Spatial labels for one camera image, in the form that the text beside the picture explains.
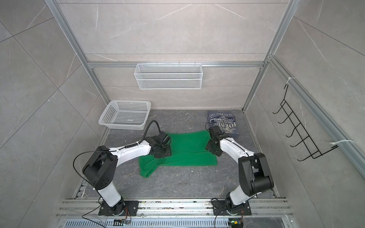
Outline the green tank top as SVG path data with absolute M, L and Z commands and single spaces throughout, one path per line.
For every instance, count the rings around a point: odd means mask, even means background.
M 155 158 L 153 155 L 139 157 L 140 175 L 150 177 L 160 166 L 216 166 L 217 157 L 205 150 L 211 139 L 207 131 L 185 134 L 168 134 L 171 137 L 172 155 Z

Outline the blue-grey tank top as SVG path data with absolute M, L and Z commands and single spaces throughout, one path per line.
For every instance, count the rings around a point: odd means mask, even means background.
M 229 135 L 238 135 L 236 118 L 232 112 L 209 111 L 207 121 L 210 125 L 218 126 L 222 132 Z

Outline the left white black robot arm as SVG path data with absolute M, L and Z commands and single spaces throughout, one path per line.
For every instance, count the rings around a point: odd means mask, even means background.
M 123 205 L 124 200 L 113 183 L 116 168 L 142 156 L 169 157 L 172 155 L 171 142 L 172 139 L 168 134 L 160 132 L 157 136 L 145 137 L 138 142 L 121 147 L 100 146 L 92 152 L 82 169 L 82 174 L 107 206 L 114 208 Z

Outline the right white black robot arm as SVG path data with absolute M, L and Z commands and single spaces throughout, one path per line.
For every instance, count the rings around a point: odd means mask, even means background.
M 211 138 L 205 149 L 217 157 L 226 153 L 238 164 L 239 186 L 228 193 L 225 199 L 228 212 L 236 213 L 253 196 L 274 188 L 271 170 L 263 153 L 244 148 L 218 126 L 211 126 L 208 132 Z

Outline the white plastic laundry basket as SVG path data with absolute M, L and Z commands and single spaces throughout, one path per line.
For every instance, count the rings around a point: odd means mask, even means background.
M 151 102 L 140 100 L 112 100 L 105 107 L 98 123 L 109 129 L 144 130 Z

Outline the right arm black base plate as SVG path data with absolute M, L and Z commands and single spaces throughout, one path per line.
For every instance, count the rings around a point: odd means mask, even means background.
M 234 205 L 228 198 L 225 200 L 218 200 L 213 198 L 211 200 L 213 206 L 213 214 L 215 216 L 251 216 L 252 211 L 249 202 L 242 203 L 240 205 Z

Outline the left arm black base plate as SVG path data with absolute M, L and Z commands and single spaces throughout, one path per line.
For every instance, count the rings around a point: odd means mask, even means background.
M 110 207 L 105 201 L 102 202 L 98 212 L 99 216 L 136 216 L 139 206 L 137 200 L 120 201 L 114 207 Z

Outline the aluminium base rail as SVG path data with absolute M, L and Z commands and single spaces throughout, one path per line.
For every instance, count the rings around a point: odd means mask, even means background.
M 66 199 L 55 215 L 59 228 L 296 228 L 286 199 L 251 199 L 237 213 L 223 199 L 128 199 L 120 216 L 97 199 Z

